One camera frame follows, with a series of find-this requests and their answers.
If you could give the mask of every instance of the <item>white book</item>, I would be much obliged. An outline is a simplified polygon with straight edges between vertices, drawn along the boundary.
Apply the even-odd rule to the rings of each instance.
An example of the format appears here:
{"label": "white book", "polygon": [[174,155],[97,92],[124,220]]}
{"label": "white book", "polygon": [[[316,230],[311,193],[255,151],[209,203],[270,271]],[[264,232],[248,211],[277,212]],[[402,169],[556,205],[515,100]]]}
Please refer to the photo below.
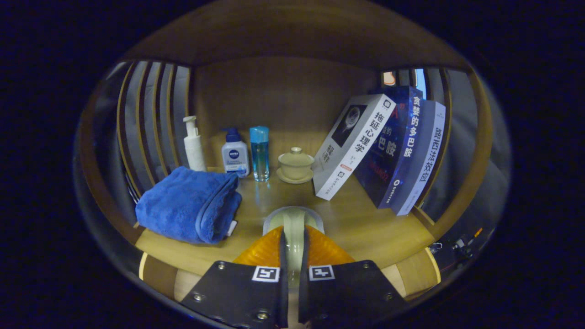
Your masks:
{"label": "white book", "polygon": [[312,165],[315,194],[325,200],[339,191],[378,137],[396,103],[384,94],[352,97]]}

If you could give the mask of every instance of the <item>clear glass bottle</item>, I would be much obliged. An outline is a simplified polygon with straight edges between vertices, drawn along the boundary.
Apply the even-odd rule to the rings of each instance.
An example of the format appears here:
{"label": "clear glass bottle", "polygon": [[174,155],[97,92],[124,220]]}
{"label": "clear glass bottle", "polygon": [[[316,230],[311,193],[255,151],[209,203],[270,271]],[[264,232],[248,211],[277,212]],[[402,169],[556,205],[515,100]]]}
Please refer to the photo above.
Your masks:
{"label": "clear glass bottle", "polygon": [[268,164],[268,127],[250,128],[250,146],[252,148],[252,167],[256,181],[267,181],[270,175]]}

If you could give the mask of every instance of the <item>saucer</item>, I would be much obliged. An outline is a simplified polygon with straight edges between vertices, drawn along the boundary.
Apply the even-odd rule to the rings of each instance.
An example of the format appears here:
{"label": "saucer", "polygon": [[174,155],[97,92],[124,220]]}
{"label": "saucer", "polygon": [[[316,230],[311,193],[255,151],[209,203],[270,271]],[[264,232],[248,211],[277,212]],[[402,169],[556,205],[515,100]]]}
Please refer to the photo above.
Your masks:
{"label": "saucer", "polygon": [[301,179],[290,179],[290,178],[284,177],[282,169],[278,168],[276,170],[276,175],[278,176],[278,178],[280,178],[280,180],[285,181],[287,183],[302,184],[302,183],[306,183],[306,182],[310,181],[313,178],[313,171],[311,170],[310,174],[306,175],[305,177],[303,177]]}

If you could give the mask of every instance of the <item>pump dispenser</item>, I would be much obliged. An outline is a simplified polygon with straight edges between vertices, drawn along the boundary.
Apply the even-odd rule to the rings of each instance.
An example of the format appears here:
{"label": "pump dispenser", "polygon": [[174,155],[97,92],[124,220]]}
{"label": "pump dispenser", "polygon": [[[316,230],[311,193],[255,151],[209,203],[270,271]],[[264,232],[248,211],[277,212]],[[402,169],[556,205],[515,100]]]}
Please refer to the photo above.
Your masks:
{"label": "pump dispenser", "polygon": [[203,158],[203,148],[201,147],[201,136],[199,129],[195,126],[195,115],[186,116],[183,122],[187,125],[187,137],[183,139],[185,142],[185,152],[187,153],[187,160],[189,161],[189,168],[197,172],[206,172],[205,159]]}

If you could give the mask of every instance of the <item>book spine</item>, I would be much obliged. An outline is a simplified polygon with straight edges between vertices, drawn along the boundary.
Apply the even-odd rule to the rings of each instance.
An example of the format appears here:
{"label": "book spine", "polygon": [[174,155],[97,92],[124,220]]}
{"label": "book spine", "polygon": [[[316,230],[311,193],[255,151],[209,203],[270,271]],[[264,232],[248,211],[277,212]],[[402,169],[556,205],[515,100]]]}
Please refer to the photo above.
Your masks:
{"label": "book spine", "polygon": [[404,141],[402,143],[402,150],[398,158],[398,163],[394,169],[394,174],[390,180],[388,190],[384,195],[383,202],[378,207],[379,209],[391,208],[394,200],[404,187],[404,177],[411,165],[413,152],[418,146],[417,140],[419,133],[418,121],[420,118],[420,102],[419,96],[412,98],[412,106],[408,107],[408,118],[406,122],[406,130],[404,131]]}
{"label": "book spine", "polygon": [[445,129],[445,115],[446,109],[445,106],[439,104],[437,102],[434,103],[435,115],[434,115],[434,123],[432,129],[432,136],[431,141],[426,148],[426,155],[425,161],[417,175],[417,179],[415,181],[414,187],[412,188],[406,202],[400,207],[396,215],[406,215],[408,214],[412,207],[414,206],[415,202],[417,202],[418,197],[421,195],[423,189],[425,188],[427,181],[431,175],[433,167],[436,162],[437,154],[439,153],[439,147],[441,145],[441,141],[443,139],[443,131]]}
{"label": "book spine", "polygon": [[390,208],[392,208],[396,215],[398,215],[402,206],[407,202],[417,182],[418,173],[425,164],[426,151],[432,139],[433,124],[435,122],[434,104],[429,101],[420,101],[419,103],[421,105],[419,107],[420,116],[418,119],[415,116],[412,118],[412,124],[417,127],[416,145],[413,148],[409,163],[406,164],[408,160],[405,160],[405,165],[403,165],[397,174],[397,180],[400,181],[400,185],[390,202]]}
{"label": "book spine", "polygon": [[383,96],[380,98],[357,139],[353,141],[351,148],[343,156],[316,196],[325,200],[331,200],[339,191],[382,131],[382,127],[388,121],[395,106],[396,103],[388,97]]}

